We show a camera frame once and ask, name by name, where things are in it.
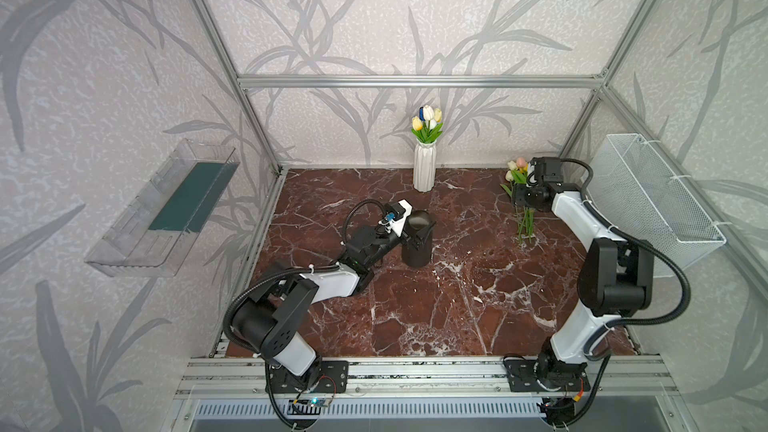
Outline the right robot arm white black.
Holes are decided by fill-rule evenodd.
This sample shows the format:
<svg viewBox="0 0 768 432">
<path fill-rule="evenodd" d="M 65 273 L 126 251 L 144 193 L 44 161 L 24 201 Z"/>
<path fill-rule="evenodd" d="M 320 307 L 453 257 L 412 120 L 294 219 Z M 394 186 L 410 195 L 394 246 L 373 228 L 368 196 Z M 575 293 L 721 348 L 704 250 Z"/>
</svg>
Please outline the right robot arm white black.
<svg viewBox="0 0 768 432">
<path fill-rule="evenodd" d="M 653 256 L 618 235 L 586 195 L 585 185 L 565 181 L 561 159 L 515 162 L 506 179 L 513 184 L 517 205 L 554 213 L 586 250 L 577 278 L 577 305 L 545 341 L 536 365 L 540 379 L 575 376 L 584 372 L 589 360 L 601 358 L 593 352 L 614 321 L 650 304 Z"/>
</svg>

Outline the white artificial tulip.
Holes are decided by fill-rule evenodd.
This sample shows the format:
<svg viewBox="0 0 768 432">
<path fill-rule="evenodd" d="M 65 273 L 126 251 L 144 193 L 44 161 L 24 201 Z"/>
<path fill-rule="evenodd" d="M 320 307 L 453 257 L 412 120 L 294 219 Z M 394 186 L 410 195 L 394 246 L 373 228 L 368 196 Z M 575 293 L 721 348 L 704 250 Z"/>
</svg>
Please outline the white artificial tulip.
<svg viewBox="0 0 768 432">
<path fill-rule="evenodd" d="M 423 109 L 424 109 L 424 116 L 425 116 L 425 119 L 426 119 L 425 121 L 433 120 L 434 119 L 434 109 L 431 106 L 429 106 L 429 105 L 423 106 Z"/>
</svg>

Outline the black cylindrical vase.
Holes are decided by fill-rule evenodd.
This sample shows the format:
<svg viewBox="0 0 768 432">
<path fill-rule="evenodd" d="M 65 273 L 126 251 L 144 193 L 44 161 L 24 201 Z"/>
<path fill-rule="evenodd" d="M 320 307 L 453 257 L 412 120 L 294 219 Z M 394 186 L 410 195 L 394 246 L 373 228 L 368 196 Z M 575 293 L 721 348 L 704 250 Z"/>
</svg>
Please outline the black cylindrical vase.
<svg viewBox="0 0 768 432">
<path fill-rule="evenodd" d="M 426 210 L 411 213 L 404 224 L 401 258 L 411 268 L 426 266 L 432 258 L 436 218 Z"/>
</svg>

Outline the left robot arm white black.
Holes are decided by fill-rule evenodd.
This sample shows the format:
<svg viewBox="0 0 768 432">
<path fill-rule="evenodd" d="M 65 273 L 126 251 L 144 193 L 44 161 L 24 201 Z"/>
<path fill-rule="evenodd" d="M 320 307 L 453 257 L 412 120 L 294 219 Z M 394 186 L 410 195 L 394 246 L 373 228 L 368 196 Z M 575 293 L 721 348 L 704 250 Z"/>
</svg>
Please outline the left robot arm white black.
<svg viewBox="0 0 768 432">
<path fill-rule="evenodd" d="M 306 268 L 274 263 L 259 281 L 235 298 L 223 319 L 230 342 L 279 366 L 290 386 L 308 391 L 320 381 L 322 359 L 299 333 L 310 307 L 362 293 L 374 265 L 403 242 L 404 223 L 355 230 L 331 264 Z"/>
</svg>

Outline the white ribbed ceramic vase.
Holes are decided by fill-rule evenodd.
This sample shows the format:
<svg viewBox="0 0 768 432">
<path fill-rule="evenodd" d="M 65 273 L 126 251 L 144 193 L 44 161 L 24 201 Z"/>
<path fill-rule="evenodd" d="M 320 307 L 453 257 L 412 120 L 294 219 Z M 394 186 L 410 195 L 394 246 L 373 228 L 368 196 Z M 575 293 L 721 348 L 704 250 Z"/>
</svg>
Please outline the white ribbed ceramic vase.
<svg viewBox="0 0 768 432">
<path fill-rule="evenodd" d="M 414 149 L 413 186 L 422 193 L 432 190 L 435 181 L 437 143 L 417 142 Z"/>
</svg>

